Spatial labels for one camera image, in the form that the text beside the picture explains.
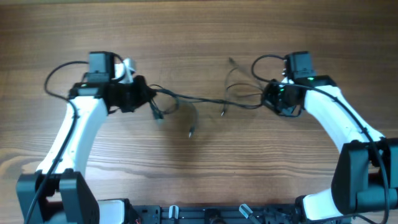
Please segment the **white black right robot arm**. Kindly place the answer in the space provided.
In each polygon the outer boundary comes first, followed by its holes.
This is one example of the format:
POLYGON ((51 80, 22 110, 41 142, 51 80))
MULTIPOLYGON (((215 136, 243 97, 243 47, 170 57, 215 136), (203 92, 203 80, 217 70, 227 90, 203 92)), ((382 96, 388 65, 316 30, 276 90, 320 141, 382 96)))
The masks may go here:
POLYGON ((298 197, 293 205, 273 205, 264 218, 289 223, 350 223, 367 212, 397 209, 397 139, 372 128, 345 100, 327 75, 317 75, 309 52, 281 58, 284 79, 267 80, 261 103, 275 114, 312 115, 335 144, 339 158, 329 189, 298 197))

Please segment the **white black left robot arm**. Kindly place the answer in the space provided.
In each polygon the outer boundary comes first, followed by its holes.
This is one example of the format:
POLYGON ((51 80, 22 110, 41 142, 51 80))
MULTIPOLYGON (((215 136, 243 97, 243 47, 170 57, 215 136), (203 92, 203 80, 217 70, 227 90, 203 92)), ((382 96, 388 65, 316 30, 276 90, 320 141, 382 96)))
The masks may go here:
POLYGON ((155 91, 135 75, 135 64, 113 52, 90 52, 82 81, 68 96, 61 128, 52 147, 33 174, 20 175, 16 193, 24 223, 140 223, 130 201, 97 200, 85 180, 95 136, 117 110, 133 112, 155 91))

